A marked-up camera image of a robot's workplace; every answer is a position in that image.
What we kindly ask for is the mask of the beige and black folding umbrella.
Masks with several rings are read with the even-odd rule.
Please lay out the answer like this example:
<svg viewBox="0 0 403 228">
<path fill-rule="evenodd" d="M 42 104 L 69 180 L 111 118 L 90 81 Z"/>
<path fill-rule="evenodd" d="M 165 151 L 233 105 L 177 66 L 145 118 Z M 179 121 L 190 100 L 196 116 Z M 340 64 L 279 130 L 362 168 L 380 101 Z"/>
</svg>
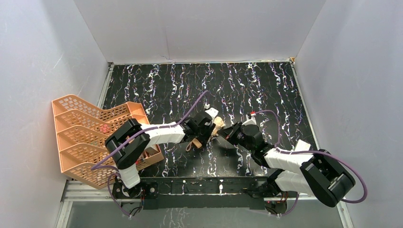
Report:
<svg viewBox="0 0 403 228">
<path fill-rule="evenodd" d="M 205 146 L 212 138 L 218 136 L 218 130 L 224 128 L 224 126 L 226 126 L 224 120 L 219 116 L 215 117 L 212 124 L 208 126 L 207 131 L 194 138 L 186 146 L 185 151 L 189 152 L 192 148 L 199 149 Z"/>
</svg>

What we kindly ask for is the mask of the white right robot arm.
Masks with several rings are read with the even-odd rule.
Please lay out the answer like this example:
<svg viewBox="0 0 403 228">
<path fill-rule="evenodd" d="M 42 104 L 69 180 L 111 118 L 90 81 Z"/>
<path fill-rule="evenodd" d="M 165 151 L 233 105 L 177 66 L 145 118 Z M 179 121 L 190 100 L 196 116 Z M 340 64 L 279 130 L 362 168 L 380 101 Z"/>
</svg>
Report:
<svg viewBox="0 0 403 228">
<path fill-rule="evenodd" d="M 265 141 L 255 124 L 238 122 L 218 130 L 218 135 L 248 150 L 256 164 L 275 169 L 260 186 L 271 195 L 286 191 L 305 193 L 335 207 L 355 186 L 353 176 L 325 150 L 295 152 L 276 148 Z"/>
</svg>

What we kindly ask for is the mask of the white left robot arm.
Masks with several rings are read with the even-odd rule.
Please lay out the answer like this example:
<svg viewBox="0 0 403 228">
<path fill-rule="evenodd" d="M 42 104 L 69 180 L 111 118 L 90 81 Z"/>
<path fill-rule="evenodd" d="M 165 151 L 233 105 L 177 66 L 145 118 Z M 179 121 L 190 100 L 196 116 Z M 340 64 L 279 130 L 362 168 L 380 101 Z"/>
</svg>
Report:
<svg viewBox="0 0 403 228">
<path fill-rule="evenodd" d="M 170 124 L 142 124 L 132 118 L 126 121 L 109 138 L 105 147 L 112 154 L 120 179 L 127 189 L 140 183 L 136 162 L 148 148 L 163 143 L 186 143 L 197 139 L 204 143 L 214 130 L 218 110 L 210 108 L 186 117 L 182 122 Z"/>
</svg>

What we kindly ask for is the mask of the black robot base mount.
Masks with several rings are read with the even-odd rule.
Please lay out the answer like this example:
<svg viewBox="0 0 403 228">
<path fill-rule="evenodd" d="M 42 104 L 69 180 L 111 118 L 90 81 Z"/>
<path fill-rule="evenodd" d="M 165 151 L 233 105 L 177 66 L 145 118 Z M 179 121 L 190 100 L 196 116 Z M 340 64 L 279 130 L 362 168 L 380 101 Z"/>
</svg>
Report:
<svg viewBox="0 0 403 228">
<path fill-rule="evenodd" d="M 121 203 L 138 202 L 132 209 L 249 208 L 271 214 L 287 211 L 286 193 L 271 193 L 265 177 L 141 178 L 132 188 L 115 177 L 111 195 Z"/>
</svg>

